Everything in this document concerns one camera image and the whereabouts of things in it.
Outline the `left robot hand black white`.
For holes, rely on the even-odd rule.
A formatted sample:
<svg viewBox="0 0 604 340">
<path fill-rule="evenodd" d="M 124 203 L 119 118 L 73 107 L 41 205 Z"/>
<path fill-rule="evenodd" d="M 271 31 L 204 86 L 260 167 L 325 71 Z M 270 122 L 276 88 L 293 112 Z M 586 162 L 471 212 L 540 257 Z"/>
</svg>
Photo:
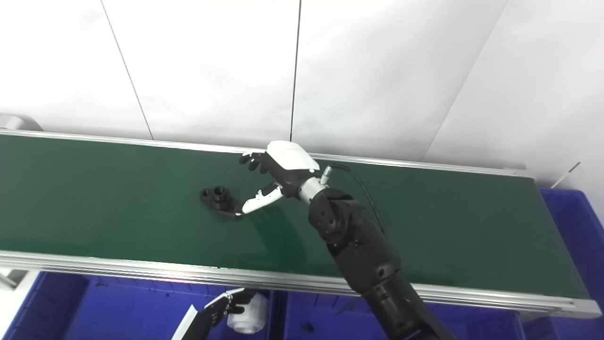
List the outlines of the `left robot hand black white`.
<svg viewBox="0 0 604 340">
<path fill-rule="evenodd" d="M 181 319 L 172 339 L 207 339 L 210 331 L 219 325 L 225 316 L 243 314 L 255 295 L 257 295 L 255 289 L 230 289 L 212 299 L 201 310 L 197 310 L 191 305 Z"/>
</svg>

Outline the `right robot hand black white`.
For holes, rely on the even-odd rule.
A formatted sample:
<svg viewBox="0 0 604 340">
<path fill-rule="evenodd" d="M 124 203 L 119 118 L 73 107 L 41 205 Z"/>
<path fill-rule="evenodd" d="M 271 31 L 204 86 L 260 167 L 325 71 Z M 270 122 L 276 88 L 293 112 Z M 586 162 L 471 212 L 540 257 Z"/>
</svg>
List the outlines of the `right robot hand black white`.
<svg viewBox="0 0 604 340">
<path fill-rule="evenodd" d="M 272 141 L 265 151 L 251 150 L 241 155 L 240 164 L 248 170 L 259 168 L 261 174 L 268 173 L 273 183 L 260 189 L 255 196 L 239 203 L 235 215 L 242 216 L 281 199 L 296 198 L 310 204 L 326 185 L 320 182 L 319 164 L 299 145 L 290 141 Z"/>
</svg>

